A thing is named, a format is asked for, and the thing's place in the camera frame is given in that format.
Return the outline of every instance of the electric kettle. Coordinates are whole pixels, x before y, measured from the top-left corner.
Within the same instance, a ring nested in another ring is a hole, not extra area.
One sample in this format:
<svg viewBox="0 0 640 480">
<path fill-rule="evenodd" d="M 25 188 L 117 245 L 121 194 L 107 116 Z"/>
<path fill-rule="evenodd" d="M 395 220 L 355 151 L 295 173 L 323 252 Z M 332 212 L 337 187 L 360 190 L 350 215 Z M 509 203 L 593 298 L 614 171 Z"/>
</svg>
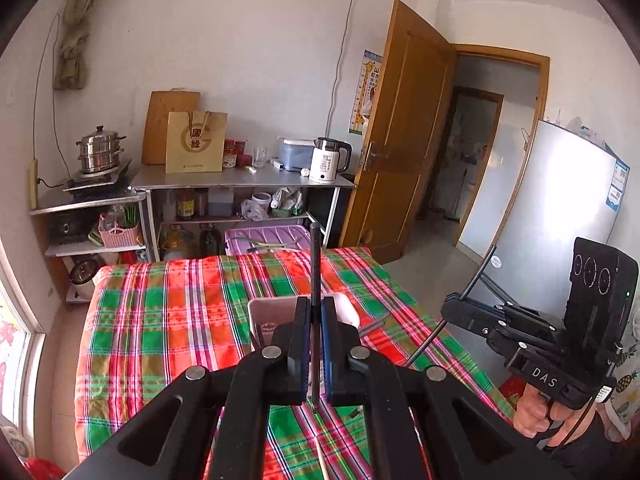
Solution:
<svg viewBox="0 0 640 480">
<path fill-rule="evenodd" d="M 347 171 L 351 162 L 351 145 L 348 142 L 330 139 L 329 137 L 318 137 L 314 141 L 314 145 L 309 179 L 314 182 L 331 182 L 335 180 L 338 173 Z M 340 150 L 347 152 L 347 158 L 343 167 L 338 168 Z"/>
</svg>

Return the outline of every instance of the cutting board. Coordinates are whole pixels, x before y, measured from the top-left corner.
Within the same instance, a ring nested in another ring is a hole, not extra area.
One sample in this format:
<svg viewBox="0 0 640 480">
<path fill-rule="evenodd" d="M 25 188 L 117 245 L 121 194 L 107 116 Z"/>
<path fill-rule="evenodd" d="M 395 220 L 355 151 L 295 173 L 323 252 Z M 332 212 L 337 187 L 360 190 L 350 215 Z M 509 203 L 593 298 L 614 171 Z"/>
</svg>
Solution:
<svg viewBox="0 0 640 480">
<path fill-rule="evenodd" d="M 164 164 L 169 112 L 191 112 L 198 109 L 199 103 L 200 92 L 151 92 L 142 140 L 142 164 Z"/>
</svg>

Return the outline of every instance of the glass cup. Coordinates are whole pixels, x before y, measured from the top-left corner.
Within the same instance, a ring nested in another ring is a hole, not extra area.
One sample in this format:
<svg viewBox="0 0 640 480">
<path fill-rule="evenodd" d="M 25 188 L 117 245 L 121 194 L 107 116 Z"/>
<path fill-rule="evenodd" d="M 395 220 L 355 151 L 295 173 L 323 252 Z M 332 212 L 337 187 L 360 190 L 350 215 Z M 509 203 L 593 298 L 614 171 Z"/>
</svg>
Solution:
<svg viewBox="0 0 640 480">
<path fill-rule="evenodd" d="M 267 162 L 267 147 L 258 146 L 254 148 L 254 167 L 261 168 Z"/>
</svg>

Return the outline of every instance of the hand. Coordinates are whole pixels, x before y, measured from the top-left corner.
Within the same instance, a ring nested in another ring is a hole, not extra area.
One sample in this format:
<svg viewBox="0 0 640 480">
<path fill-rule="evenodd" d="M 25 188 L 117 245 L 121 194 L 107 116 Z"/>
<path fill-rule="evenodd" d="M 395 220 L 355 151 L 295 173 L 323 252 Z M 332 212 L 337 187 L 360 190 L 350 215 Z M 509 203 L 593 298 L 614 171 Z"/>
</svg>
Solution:
<svg viewBox="0 0 640 480">
<path fill-rule="evenodd" d="M 564 424 L 558 432 L 547 443 L 548 446 L 558 446 L 567 436 L 576 422 L 582 415 L 584 407 L 581 410 L 571 410 L 568 407 L 554 402 L 551 410 L 548 408 L 548 401 L 540 395 L 540 392 L 530 384 L 524 388 L 524 394 L 518 400 L 516 406 L 516 414 L 513 417 L 513 427 L 527 438 L 534 438 L 537 433 L 541 433 L 549 429 L 552 420 L 564 420 Z M 571 438 L 566 442 L 572 442 L 582 436 L 593 421 L 596 412 L 596 404 L 594 403 L 589 413 L 584 417 L 580 426 L 574 431 Z"/>
</svg>

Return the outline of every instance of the silver refrigerator door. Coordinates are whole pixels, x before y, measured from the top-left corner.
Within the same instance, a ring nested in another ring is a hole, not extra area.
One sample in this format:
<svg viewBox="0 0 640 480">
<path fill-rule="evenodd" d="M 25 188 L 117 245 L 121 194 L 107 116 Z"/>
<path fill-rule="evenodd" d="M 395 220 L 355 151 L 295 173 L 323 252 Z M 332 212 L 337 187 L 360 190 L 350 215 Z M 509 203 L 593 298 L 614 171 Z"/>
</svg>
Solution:
<svg viewBox="0 0 640 480">
<path fill-rule="evenodd" d="M 519 304 L 561 319 L 571 284 L 574 240 L 606 243 L 617 212 L 606 204 L 616 159 L 590 142 L 543 121 L 511 214 L 497 242 L 502 265 L 486 274 Z M 498 299 L 483 283 L 470 297 Z M 508 373 L 482 338 L 450 332 L 496 383 Z"/>
</svg>

